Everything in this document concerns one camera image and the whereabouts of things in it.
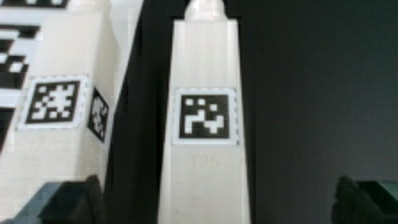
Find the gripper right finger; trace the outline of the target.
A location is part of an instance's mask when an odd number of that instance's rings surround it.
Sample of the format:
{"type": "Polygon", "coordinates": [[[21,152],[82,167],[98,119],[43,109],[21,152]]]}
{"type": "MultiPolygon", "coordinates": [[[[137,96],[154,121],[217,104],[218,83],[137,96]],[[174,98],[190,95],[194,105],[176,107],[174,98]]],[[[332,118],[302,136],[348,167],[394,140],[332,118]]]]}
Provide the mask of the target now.
{"type": "Polygon", "coordinates": [[[332,224],[398,224],[398,181],[339,178],[332,224]]]}

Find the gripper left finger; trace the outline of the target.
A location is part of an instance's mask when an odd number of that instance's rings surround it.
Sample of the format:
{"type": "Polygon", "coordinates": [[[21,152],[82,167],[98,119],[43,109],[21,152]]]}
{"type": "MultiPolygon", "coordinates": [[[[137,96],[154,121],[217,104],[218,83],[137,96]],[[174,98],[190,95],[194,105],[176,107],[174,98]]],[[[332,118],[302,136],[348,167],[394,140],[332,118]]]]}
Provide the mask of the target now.
{"type": "Polygon", "coordinates": [[[7,224],[106,224],[99,179],[48,182],[7,224]]]}

